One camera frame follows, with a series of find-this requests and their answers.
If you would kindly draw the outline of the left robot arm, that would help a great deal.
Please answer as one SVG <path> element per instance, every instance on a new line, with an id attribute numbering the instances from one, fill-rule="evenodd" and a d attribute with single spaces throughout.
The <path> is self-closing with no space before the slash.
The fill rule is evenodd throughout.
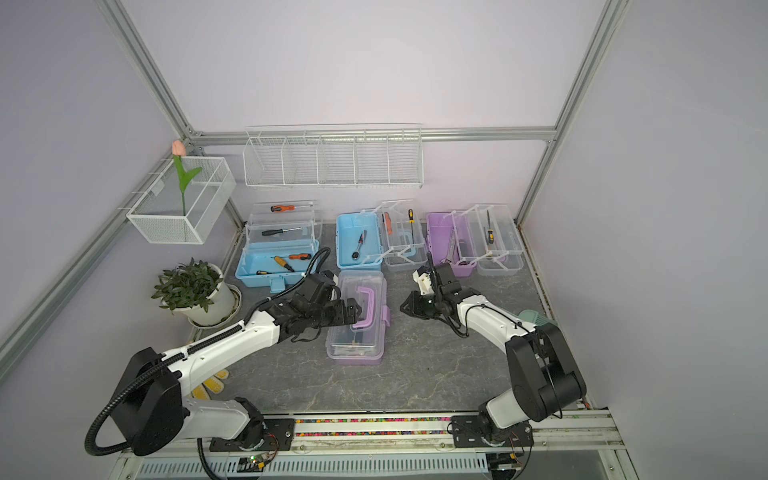
<path id="1" fill-rule="evenodd" d="M 192 390 L 241 359 L 281 342 L 303 340 L 312 329 L 353 325 L 362 316 L 345 300 L 329 271 L 309 273 L 281 294 L 256 304 L 249 318 L 183 347 L 145 348 L 130 359 L 118 385 L 86 431 L 84 450 L 99 457 L 131 450 L 158 452 L 179 439 L 231 441 L 242 450 L 273 451 L 279 442 L 261 411 L 244 397 L 199 400 Z"/>

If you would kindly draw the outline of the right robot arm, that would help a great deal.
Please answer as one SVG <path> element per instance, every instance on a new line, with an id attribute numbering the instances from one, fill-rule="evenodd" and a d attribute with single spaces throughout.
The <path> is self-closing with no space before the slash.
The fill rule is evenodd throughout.
<path id="1" fill-rule="evenodd" d="M 511 386 L 479 407 L 475 432 L 485 443 L 497 446 L 521 424 L 560 417 L 587 394 L 557 325 L 524 321 L 493 304 L 478 290 L 462 286 L 447 263 L 423 265 L 412 278 L 417 288 L 400 305 L 402 313 L 440 321 L 462 338 L 474 331 L 505 354 Z"/>

